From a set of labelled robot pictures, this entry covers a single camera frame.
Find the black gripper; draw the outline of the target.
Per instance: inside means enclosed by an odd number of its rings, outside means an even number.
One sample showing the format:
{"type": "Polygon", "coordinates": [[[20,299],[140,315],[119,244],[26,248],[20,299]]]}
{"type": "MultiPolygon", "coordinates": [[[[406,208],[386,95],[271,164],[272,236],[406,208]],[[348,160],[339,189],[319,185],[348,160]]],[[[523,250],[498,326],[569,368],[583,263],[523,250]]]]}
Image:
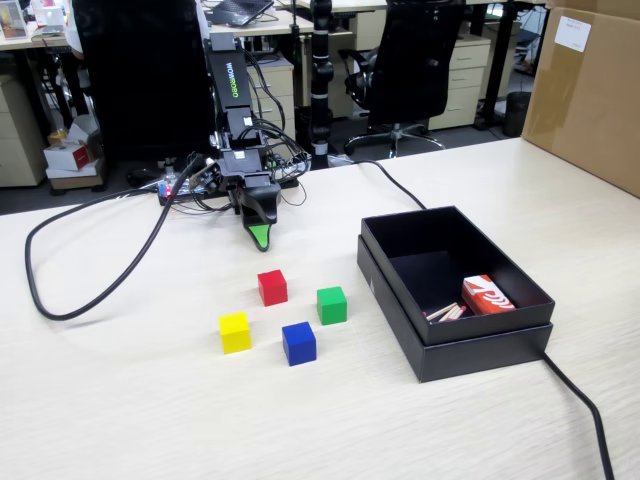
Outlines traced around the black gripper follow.
{"type": "Polygon", "coordinates": [[[229,194],[243,227],[260,252],[270,248],[271,224],[277,223],[281,187],[262,164],[258,149],[224,151],[218,161],[219,188],[229,194]]]}

